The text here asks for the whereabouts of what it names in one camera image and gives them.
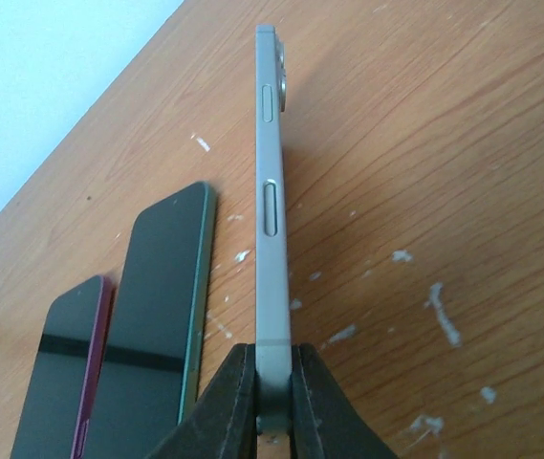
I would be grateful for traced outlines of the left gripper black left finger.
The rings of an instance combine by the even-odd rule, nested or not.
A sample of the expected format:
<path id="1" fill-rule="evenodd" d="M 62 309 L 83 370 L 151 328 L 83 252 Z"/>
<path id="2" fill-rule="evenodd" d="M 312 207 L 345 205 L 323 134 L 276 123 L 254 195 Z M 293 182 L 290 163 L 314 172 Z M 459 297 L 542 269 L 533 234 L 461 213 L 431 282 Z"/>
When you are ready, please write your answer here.
<path id="1" fill-rule="evenodd" d="M 234 345 L 191 413 L 148 456 L 254 458 L 257 455 L 254 358 L 254 345 Z"/>

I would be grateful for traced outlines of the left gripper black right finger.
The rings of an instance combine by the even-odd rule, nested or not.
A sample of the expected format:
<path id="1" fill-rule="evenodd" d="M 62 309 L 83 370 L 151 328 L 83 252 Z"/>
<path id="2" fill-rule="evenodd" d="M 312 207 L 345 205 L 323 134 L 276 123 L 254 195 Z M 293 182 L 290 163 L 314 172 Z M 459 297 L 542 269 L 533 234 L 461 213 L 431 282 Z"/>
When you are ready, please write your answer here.
<path id="1" fill-rule="evenodd" d="M 310 343 L 292 348 L 293 458 L 395 458 L 361 419 Z"/>

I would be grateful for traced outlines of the black phone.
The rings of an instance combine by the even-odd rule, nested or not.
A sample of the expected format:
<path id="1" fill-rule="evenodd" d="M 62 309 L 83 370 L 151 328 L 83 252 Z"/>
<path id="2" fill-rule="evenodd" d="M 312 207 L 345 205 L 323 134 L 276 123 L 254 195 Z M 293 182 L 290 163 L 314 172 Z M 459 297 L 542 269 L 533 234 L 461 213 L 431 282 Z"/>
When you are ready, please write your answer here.
<path id="1" fill-rule="evenodd" d="M 196 182 L 135 220 L 84 457 L 144 458 L 193 407 L 215 211 Z"/>

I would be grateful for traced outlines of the phone with maroon edge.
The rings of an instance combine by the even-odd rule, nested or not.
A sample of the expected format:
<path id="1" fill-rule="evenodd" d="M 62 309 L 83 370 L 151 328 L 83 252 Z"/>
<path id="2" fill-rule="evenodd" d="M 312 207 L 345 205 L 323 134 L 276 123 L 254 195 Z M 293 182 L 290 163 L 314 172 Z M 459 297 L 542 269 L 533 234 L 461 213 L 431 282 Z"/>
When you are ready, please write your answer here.
<path id="1" fill-rule="evenodd" d="M 59 296 L 43 326 L 12 458 L 80 458 L 107 340 L 114 288 L 95 275 Z"/>

